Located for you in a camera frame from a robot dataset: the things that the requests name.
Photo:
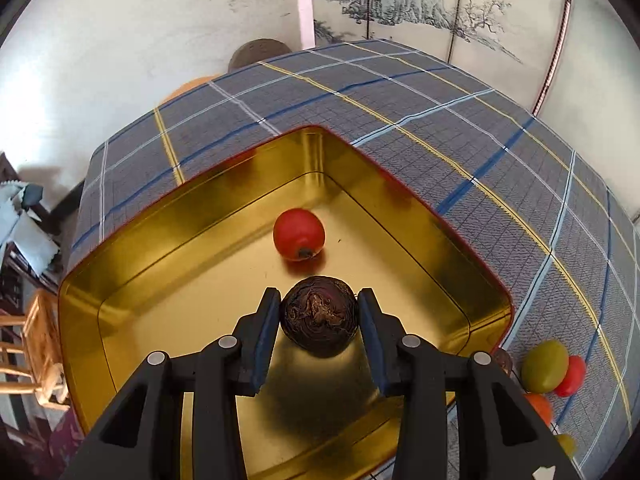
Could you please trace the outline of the dark brown wrinkled fruit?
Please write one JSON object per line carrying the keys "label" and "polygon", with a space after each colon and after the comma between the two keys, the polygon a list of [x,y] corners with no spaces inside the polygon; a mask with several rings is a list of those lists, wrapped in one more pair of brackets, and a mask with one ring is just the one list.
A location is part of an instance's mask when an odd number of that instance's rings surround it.
{"label": "dark brown wrinkled fruit", "polygon": [[299,281],[282,299],[279,321],[294,344],[317,358],[333,358],[355,337],[358,302],[342,280],[313,275]]}

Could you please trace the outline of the orange fruit on cloth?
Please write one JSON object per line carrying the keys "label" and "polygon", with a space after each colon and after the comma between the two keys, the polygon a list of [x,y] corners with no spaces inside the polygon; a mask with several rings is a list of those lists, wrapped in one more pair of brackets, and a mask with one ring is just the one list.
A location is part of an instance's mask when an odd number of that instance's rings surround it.
{"label": "orange fruit on cloth", "polygon": [[546,426],[550,426],[553,420],[553,408],[549,400],[540,393],[528,392],[524,398],[529,402]]}

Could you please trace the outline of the yellow-green fruit on cloth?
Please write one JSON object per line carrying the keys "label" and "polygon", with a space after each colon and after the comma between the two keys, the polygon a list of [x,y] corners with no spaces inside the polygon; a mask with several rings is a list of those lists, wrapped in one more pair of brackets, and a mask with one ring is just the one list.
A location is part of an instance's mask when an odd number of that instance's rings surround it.
{"label": "yellow-green fruit on cloth", "polygon": [[558,441],[568,458],[573,458],[577,450],[576,440],[570,434],[556,434],[555,440]]}

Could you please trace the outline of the green round fruit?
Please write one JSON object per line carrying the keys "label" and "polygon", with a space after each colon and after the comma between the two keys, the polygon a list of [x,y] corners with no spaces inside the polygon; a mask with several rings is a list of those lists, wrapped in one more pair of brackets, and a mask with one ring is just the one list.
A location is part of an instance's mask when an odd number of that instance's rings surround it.
{"label": "green round fruit", "polygon": [[567,348],[555,339],[537,344],[526,353],[521,364],[524,389],[532,393],[549,393],[564,379],[568,369]]}

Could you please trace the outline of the wooden chair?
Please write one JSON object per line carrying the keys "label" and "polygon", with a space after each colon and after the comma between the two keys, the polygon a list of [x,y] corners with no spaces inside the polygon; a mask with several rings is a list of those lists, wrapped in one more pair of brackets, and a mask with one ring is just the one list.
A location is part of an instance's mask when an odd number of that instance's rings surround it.
{"label": "wooden chair", "polygon": [[55,322],[56,297],[38,288],[25,313],[9,314],[1,310],[1,327],[18,328],[17,342],[1,341],[1,374],[17,377],[17,382],[2,380],[2,394],[31,394],[49,410],[70,409],[68,385],[62,349]]}

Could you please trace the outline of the gold rectangular tin tray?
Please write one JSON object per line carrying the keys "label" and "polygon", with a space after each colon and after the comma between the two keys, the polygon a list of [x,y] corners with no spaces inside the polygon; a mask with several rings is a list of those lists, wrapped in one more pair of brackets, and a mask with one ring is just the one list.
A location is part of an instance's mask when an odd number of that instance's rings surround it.
{"label": "gold rectangular tin tray", "polygon": [[67,385],[90,430],[154,352],[184,373],[178,475],[192,477],[188,361],[232,341],[241,466],[252,479],[359,479],[398,445],[402,401],[364,348],[370,292],[453,356],[491,352],[514,305],[415,192],[336,134],[303,127],[163,193],[89,249],[58,293]]}

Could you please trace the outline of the grey plaid tablecloth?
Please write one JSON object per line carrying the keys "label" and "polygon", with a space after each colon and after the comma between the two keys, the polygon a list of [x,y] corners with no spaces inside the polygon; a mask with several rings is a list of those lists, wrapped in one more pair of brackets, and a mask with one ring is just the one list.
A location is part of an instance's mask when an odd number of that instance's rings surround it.
{"label": "grey plaid tablecloth", "polygon": [[539,119],[390,40],[343,42],[198,84],[94,151],[72,263],[180,182],[318,124],[370,155],[461,234],[510,290],[514,356],[559,337],[587,364],[556,423],[599,479],[639,423],[639,237],[611,190]]}

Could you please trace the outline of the grey cloth rag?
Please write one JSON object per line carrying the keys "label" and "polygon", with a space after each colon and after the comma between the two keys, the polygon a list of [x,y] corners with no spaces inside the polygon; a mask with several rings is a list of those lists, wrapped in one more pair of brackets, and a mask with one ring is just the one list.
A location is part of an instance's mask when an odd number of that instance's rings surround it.
{"label": "grey cloth rag", "polygon": [[42,196],[43,188],[35,183],[1,183],[1,255],[13,243],[37,276],[47,270],[58,253],[58,244],[28,213],[40,204]]}

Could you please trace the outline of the red round fruit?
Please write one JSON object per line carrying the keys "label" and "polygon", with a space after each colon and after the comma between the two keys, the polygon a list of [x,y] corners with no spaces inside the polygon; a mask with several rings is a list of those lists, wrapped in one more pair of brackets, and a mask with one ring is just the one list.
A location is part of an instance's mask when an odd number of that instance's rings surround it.
{"label": "red round fruit", "polygon": [[274,247],[288,261],[304,261],[318,255],[326,242],[321,220],[304,208],[283,211],[274,222]]}

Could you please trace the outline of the orange plastic stool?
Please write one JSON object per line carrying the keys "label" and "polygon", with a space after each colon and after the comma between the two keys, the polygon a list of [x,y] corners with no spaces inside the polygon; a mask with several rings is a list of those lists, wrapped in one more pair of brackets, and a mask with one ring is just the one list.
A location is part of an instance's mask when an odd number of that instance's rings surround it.
{"label": "orange plastic stool", "polygon": [[171,92],[171,94],[168,94],[168,96],[166,96],[165,99],[162,99],[160,101],[160,105],[166,104],[169,101],[178,98],[178,96],[183,96],[184,94],[186,94],[186,92],[189,92],[195,88],[198,88],[199,86],[201,86],[202,84],[206,84],[206,82],[209,82],[212,79],[215,79],[216,75],[207,75],[207,76],[201,76],[198,78],[194,78],[191,79],[187,82],[185,82],[184,84],[182,84],[180,87],[178,87],[176,90],[174,90],[173,92]]}

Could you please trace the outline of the round stone millstone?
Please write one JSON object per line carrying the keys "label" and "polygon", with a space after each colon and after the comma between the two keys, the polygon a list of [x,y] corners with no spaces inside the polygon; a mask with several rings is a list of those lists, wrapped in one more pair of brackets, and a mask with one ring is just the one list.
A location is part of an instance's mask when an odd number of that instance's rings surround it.
{"label": "round stone millstone", "polygon": [[255,39],[242,44],[241,47],[238,47],[233,52],[228,64],[228,71],[233,72],[259,61],[265,61],[268,58],[275,58],[291,52],[292,49],[282,41],[270,38]]}

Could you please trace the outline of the painted folding screen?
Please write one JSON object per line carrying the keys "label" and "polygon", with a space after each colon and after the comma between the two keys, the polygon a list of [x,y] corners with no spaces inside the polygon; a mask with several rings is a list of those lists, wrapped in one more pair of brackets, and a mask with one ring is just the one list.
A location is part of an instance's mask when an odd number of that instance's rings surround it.
{"label": "painted folding screen", "polygon": [[379,39],[460,68],[539,114],[570,0],[312,0],[318,44]]}

